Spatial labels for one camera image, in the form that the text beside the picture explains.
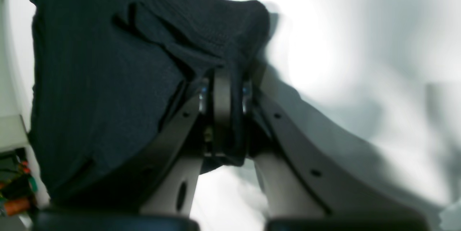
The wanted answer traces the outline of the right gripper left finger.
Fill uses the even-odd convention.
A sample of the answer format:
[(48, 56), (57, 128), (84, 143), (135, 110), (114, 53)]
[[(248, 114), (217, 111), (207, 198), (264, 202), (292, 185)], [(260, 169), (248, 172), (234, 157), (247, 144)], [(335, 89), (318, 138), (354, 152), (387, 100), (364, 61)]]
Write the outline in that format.
[(189, 216), (203, 162), (199, 96), (189, 99), (137, 155), (93, 184), (53, 200), (53, 208)]

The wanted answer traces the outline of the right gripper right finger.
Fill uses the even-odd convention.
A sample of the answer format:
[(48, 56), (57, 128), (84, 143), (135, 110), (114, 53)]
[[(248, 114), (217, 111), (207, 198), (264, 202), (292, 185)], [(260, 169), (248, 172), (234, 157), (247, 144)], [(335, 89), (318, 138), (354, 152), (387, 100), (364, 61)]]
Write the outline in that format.
[(436, 221), (439, 206), (399, 187), (371, 144), (295, 98), (295, 121), (252, 95), (252, 158), (276, 221)]

